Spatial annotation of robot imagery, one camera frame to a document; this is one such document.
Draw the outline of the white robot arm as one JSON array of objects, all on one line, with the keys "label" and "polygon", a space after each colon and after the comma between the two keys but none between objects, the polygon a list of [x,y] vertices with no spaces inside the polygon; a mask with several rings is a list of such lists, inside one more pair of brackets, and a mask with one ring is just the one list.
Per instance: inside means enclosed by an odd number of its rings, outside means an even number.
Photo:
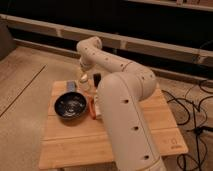
[{"label": "white robot arm", "polygon": [[77,51],[84,71],[98,64],[109,72],[101,79],[97,95],[118,170],[166,171],[139,105],[156,89],[153,71],[137,62],[103,51],[98,37],[79,41]]}]

